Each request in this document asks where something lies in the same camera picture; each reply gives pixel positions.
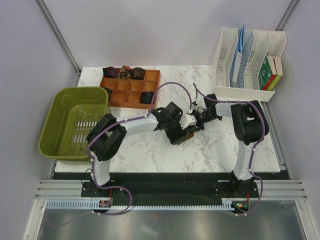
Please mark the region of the floral brown green tie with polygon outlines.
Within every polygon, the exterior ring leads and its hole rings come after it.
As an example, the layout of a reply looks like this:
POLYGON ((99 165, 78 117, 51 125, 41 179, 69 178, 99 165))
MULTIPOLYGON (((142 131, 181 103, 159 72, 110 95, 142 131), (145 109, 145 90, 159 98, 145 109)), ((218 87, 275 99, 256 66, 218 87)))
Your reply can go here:
POLYGON ((181 143, 189 140, 190 138, 192 138, 194 136, 194 132, 191 131, 191 130, 187 130, 187 129, 184 129, 181 133, 181 138, 180 138, 180 141, 181 143))

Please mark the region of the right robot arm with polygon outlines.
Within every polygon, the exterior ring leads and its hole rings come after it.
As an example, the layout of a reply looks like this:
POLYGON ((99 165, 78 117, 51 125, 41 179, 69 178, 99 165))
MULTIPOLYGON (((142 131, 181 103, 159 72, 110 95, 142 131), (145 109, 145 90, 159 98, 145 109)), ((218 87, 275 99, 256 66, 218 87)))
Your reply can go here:
POLYGON ((229 184, 229 191, 235 197, 247 191, 248 181, 254 177, 253 163, 258 145, 269 133, 269 125, 257 100, 222 101, 215 94, 203 97, 206 111, 201 118, 202 123, 213 119, 229 117, 232 119, 234 134, 238 140, 238 154, 232 171, 235 181, 229 184))

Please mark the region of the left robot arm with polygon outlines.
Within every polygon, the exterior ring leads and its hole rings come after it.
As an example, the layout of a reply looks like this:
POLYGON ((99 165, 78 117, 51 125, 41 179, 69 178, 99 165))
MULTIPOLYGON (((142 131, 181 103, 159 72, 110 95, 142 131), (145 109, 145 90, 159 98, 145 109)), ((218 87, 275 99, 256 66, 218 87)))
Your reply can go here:
POLYGON ((85 153, 92 161, 92 191, 99 197, 109 193, 111 159, 118 152, 125 137, 165 130, 170 134, 177 134, 181 139, 186 136, 183 131, 194 124, 195 120, 194 116, 189 112, 183 113, 173 102, 166 108, 153 109, 145 115, 129 118, 116 118, 111 113, 105 114, 86 137, 88 145, 85 153))

